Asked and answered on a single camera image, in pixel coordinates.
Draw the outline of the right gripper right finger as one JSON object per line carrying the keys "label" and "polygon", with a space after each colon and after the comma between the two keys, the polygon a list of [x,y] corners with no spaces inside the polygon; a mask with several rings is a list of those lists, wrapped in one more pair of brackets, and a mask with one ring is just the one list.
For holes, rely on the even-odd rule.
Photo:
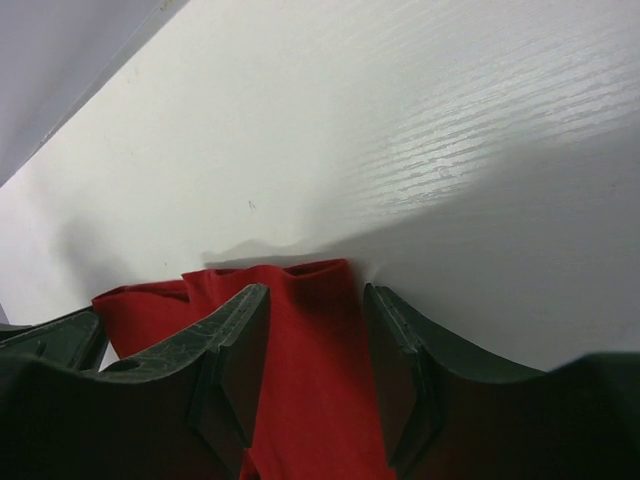
{"label": "right gripper right finger", "polygon": [[639,357],[543,372],[480,348],[391,289],[363,312],[385,456],[400,479],[635,479]]}

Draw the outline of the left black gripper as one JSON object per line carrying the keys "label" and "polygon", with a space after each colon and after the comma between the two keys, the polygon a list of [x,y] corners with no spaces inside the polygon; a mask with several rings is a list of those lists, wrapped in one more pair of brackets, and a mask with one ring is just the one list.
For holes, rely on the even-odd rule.
{"label": "left black gripper", "polygon": [[27,355],[75,370],[97,370],[108,339],[87,307],[39,325],[1,325],[1,356]]}

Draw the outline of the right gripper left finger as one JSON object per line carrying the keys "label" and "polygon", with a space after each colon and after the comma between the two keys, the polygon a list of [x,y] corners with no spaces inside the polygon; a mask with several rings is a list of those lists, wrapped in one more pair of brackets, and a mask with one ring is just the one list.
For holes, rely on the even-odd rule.
{"label": "right gripper left finger", "polygon": [[1,356],[5,479],[236,479],[251,446],[267,287],[97,370]]}

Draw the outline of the dark red t shirt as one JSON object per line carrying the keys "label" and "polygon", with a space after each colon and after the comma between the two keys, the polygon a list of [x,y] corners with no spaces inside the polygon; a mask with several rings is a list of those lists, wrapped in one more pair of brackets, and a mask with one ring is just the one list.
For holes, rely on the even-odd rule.
{"label": "dark red t shirt", "polygon": [[92,301],[118,356],[214,312],[250,284],[271,294],[269,341],[245,479],[390,479],[366,324],[347,261],[207,269]]}

